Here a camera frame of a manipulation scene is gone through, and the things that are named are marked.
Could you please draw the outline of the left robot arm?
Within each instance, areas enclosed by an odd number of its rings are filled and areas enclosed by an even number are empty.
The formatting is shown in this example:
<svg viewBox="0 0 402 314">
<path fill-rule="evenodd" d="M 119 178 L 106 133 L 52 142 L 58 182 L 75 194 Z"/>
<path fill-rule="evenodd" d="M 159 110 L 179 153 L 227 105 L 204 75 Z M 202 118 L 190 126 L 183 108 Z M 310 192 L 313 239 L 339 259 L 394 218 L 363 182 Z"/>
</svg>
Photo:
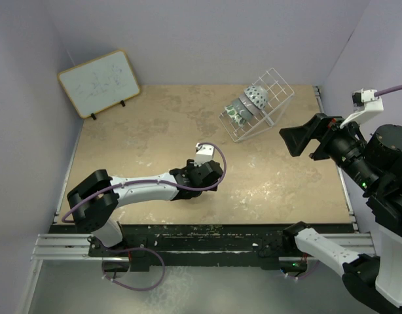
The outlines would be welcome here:
<svg viewBox="0 0 402 314">
<path fill-rule="evenodd" d="M 100 169 L 67 194 L 70 211 L 62 221 L 72 216 L 78 231 L 96 237 L 111 256 L 120 256 L 126 250 L 126 240 L 120 224 L 111 219 L 116 209 L 146 201 L 197 198 L 205 191 L 216 191 L 226 170 L 225 164 L 213 160 L 201 165 L 188 160 L 183 168 L 144 178 L 114 177 Z"/>
</svg>

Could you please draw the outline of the blue floral pattern bowl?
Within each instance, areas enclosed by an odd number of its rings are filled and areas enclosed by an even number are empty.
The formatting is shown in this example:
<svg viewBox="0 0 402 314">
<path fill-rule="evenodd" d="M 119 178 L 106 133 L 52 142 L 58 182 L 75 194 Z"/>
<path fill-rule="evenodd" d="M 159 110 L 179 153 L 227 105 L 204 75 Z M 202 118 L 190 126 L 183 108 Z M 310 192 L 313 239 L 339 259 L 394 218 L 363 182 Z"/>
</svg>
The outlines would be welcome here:
<svg viewBox="0 0 402 314">
<path fill-rule="evenodd" d="M 244 89 L 244 93 L 260 110 L 262 110 L 268 103 L 268 92 L 262 86 L 248 86 Z"/>
</svg>

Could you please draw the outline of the green leaf pattern bowl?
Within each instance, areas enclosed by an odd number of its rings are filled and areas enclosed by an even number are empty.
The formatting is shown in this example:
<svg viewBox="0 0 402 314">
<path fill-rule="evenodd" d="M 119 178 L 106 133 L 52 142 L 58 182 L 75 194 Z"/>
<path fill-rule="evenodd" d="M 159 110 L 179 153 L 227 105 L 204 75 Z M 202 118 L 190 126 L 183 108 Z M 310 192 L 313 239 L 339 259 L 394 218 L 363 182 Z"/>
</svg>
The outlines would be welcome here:
<svg viewBox="0 0 402 314">
<path fill-rule="evenodd" d="M 239 127 L 242 128 L 246 120 L 242 118 L 242 116 L 238 113 L 238 111 L 234 108 L 233 105 L 228 105 L 225 107 L 225 111 L 230 117 L 230 119 Z"/>
</svg>

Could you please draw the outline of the grey dotted red-rim bowl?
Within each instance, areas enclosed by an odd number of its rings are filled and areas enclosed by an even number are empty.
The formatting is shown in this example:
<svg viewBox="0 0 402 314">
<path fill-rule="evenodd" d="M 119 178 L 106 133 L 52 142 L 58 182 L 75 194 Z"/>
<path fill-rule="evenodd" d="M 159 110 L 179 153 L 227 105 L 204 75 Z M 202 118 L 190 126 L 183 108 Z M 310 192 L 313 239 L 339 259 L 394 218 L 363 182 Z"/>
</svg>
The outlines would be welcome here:
<svg viewBox="0 0 402 314">
<path fill-rule="evenodd" d="M 240 115 L 241 118 L 243 118 L 246 122 L 250 121 L 253 118 L 253 114 L 250 113 L 250 111 L 246 108 L 246 106 L 240 101 L 240 99 L 235 99 L 232 102 L 232 106 L 234 109 L 237 111 L 237 113 Z"/>
</svg>

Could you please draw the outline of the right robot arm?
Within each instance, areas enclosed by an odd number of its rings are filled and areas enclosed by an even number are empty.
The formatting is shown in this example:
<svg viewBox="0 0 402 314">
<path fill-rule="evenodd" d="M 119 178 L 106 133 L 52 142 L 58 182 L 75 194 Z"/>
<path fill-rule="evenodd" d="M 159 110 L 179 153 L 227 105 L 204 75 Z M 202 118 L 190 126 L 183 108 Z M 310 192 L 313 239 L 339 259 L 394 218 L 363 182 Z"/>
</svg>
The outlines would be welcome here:
<svg viewBox="0 0 402 314">
<path fill-rule="evenodd" d="M 293 157 L 317 140 L 311 159 L 334 161 L 362 189 L 382 247 L 376 256 L 351 251 L 298 222 L 283 231 L 283 250 L 331 268 L 357 301 L 377 313 L 402 313 L 402 126 L 384 124 L 366 140 L 357 122 L 319 113 L 280 135 Z"/>
</svg>

